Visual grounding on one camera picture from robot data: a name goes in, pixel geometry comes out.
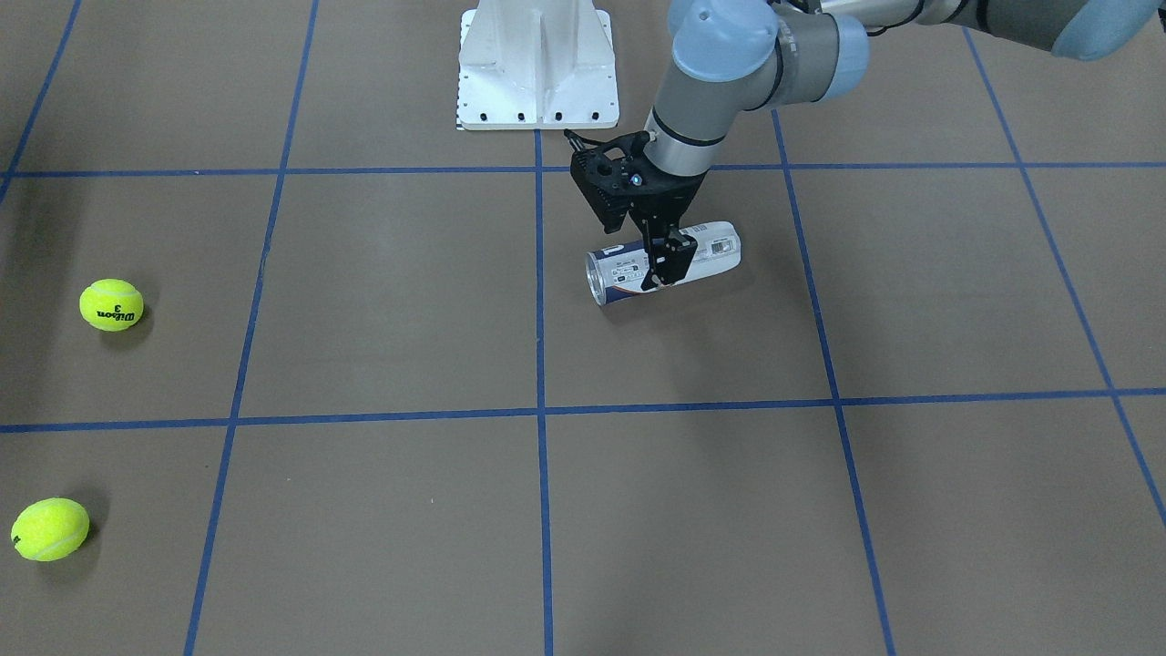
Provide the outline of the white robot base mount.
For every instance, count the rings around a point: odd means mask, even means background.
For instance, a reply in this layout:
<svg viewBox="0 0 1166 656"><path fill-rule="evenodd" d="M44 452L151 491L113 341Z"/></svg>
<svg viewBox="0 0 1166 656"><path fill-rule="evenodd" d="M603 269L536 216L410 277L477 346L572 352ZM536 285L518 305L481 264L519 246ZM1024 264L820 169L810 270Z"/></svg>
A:
<svg viewBox="0 0 1166 656"><path fill-rule="evenodd" d="M459 28L462 131L619 124L612 20L591 1L479 1Z"/></svg>

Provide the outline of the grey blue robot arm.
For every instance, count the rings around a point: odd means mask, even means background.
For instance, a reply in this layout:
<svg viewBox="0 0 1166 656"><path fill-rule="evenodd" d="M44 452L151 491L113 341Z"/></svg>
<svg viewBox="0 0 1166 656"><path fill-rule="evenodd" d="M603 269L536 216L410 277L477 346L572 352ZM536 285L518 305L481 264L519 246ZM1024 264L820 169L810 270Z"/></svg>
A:
<svg viewBox="0 0 1166 656"><path fill-rule="evenodd" d="M1097 61L1163 14L1161 1L675 1L670 65L641 132L630 137L642 292L688 277L695 238L679 221L738 115L826 101L858 86L871 38L907 24L965 26L1055 57Z"/></svg>

